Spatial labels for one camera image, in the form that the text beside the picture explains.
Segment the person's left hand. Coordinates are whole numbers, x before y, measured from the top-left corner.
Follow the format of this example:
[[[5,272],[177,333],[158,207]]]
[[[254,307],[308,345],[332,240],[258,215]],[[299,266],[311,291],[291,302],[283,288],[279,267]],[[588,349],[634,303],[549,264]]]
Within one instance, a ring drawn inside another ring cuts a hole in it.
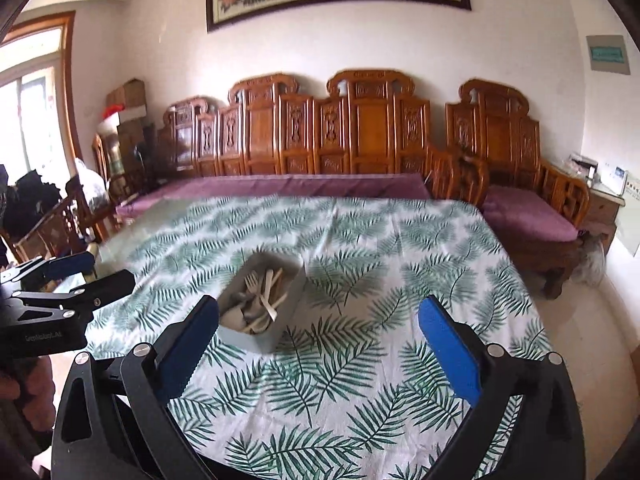
[[[1,373],[1,399],[20,400],[26,396],[22,407],[25,419],[37,432],[49,431],[54,426],[55,384],[50,356],[40,356],[26,379],[20,384],[6,373]]]

